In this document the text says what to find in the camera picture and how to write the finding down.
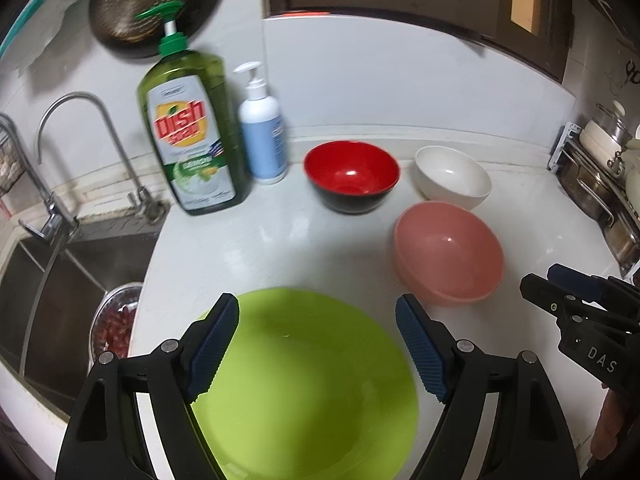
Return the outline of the right hand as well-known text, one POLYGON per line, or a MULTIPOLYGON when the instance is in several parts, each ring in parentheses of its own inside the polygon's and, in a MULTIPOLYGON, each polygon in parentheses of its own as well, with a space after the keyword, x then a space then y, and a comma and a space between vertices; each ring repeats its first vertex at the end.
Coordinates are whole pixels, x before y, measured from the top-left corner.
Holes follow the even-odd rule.
POLYGON ((626 402, 614 390, 604 388, 606 397, 590 443, 590 453, 596 460, 605 460, 614 452, 626 423, 639 415, 638 408, 626 402))

